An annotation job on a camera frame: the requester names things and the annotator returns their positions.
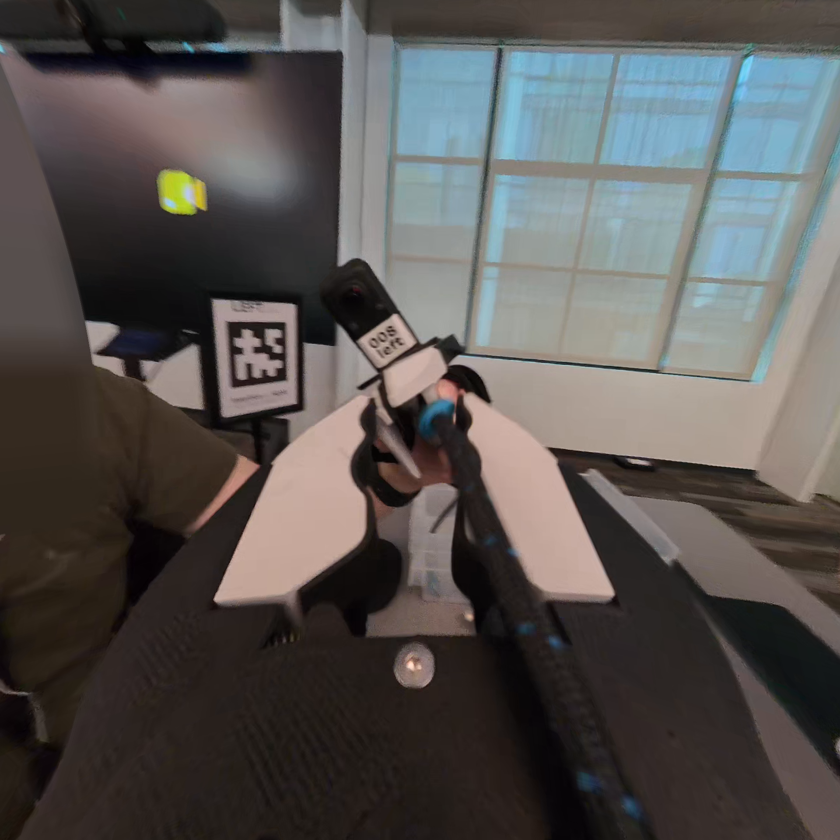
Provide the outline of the black mounted device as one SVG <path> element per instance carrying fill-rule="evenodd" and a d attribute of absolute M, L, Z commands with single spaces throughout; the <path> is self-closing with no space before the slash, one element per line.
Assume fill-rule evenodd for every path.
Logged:
<path fill-rule="evenodd" d="M 79 28 L 98 53 L 145 51 L 150 42 L 217 43 L 228 27 L 221 12 L 207 1 L 64 1 L 59 10 Z"/>

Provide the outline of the dark tablet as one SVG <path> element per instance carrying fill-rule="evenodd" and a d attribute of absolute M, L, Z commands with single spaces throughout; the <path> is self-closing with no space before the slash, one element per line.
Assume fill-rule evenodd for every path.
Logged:
<path fill-rule="evenodd" d="M 94 354 L 122 361 L 163 362 L 193 343 L 186 331 L 121 328 Z"/>

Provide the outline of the large grid window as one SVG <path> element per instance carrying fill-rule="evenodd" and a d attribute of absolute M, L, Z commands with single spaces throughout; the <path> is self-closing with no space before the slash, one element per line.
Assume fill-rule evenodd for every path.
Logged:
<path fill-rule="evenodd" d="M 385 271 L 471 354 L 761 382 L 838 50 L 396 43 Z"/>

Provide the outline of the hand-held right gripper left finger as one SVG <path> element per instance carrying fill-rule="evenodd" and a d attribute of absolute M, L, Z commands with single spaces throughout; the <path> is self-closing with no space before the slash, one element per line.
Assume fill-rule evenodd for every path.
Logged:
<path fill-rule="evenodd" d="M 402 562 L 377 535 L 367 488 L 376 419 L 373 401 L 358 395 L 275 458 L 215 606 L 308 611 L 332 600 L 381 611 L 393 602 Z"/>

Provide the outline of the person's olive shirt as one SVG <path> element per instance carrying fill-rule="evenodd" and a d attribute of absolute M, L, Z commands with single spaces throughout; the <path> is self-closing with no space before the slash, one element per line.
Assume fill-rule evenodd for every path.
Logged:
<path fill-rule="evenodd" d="M 2 526 L 2 661 L 27 692 L 86 674 L 127 602 L 132 522 L 186 536 L 238 453 L 128 377 L 94 367 L 33 500 Z"/>

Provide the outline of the black and white tag sign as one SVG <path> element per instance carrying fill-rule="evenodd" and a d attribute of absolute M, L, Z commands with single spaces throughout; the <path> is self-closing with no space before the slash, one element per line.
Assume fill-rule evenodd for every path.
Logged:
<path fill-rule="evenodd" d="M 245 425 L 259 465 L 271 461 L 267 418 L 306 403 L 302 298 L 295 293 L 211 290 L 206 295 L 201 370 L 213 428 Z"/>

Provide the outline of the large black screen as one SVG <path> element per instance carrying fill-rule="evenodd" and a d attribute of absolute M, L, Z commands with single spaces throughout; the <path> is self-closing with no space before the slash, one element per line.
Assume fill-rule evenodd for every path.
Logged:
<path fill-rule="evenodd" d="M 299 296 L 339 239 L 337 52 L 14 54 L 2 67 L 45 174 L 88 320 L 199 330 L 211 291 Z"/>

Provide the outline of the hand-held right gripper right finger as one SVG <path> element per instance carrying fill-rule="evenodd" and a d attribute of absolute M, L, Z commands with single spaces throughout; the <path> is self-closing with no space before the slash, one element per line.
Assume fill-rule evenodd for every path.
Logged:
<path fill-rule="evenodd" d="M 604 605 L 615 590 L 557 459 L 524 427 L 481 399 L 458 402 L 455 456 L 468 559 L 454 560 L 456 580 L 499 605 L 532 602 Z"/>

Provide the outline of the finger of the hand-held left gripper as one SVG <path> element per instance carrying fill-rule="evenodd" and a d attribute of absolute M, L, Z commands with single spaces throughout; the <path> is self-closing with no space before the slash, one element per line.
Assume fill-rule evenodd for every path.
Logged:
<path fill-rule="evenodd" d="M 394 461 L 404 468 L 412 478 L 419 480 L 422 476 L 413 458 L 411 449 L 406 445 L 398 426 L 384 420 L 381 416 L 375 418 L 376 445 L 381 451 L 390 454 Z"/>
<path fill-rule="evenodd" d="M 438 347 L 423 347 L 394 361 L 383 372 L 383 389 L 388 405 L 400 408 L 415 397 L 433 395 L 437 400 L 437 383 L 447 372 L 447 361 Z"/>

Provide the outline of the clear plastic box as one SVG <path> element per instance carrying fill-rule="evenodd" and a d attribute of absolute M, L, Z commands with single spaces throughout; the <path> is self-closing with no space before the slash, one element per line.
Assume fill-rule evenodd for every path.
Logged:
<path fill-rule="evenodd" d="M 447 485 L 426 487 L 410 506 L 407 583 L 428 602 L 467 604 L 452 572 L 456 506 Z"/>

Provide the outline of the person's left hand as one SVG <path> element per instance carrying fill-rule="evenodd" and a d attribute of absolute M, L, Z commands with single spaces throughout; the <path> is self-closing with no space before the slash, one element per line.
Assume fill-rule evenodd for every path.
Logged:
<path fill-rule="evenodd" d="M 409 495 L 426 487 L 454 485 L 451 465 L 441 447 L 415 432 L 411 453 L 419 476 L 414 476 L 407 468 L 397 464 L 385 464 L 380 467 L 381 476 L 395 490 Z"/>

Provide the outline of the person's left forearm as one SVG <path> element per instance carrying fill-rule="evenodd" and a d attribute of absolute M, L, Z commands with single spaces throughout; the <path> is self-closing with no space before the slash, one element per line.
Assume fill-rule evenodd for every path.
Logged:
<path fill-rule="evenodd" d="M 250 478 L 257 473 L 259 465 L 254 461 L 238 455 L 234 467 L 229 476 L 226 478 L 223 485 L 220 487 L 218 493 L 206 505 L 202 512 L 193 520 L 191 524 L 186 526 L 182 531 L 182 536 L 189 539 L 196 532 L 200 531 L 213 517 L 216 515 L 238 491 L 243 487 Z"/>

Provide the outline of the white side table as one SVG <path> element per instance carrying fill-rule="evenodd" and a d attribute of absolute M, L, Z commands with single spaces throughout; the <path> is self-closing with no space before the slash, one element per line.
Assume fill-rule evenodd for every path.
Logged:
<path fill-rule="evenodd" d="M 91 360 L 99 368 L 124 377 L 120 359 L 97 353 L 116 335 L 118 328 L 108 322 L 86 321 Z M 142 362 L 147 388 L 160 399 L 190 410 L 205 407 L 201 373 L 201 354 L 196 344 L 191 344 L 163 362 Z"/>

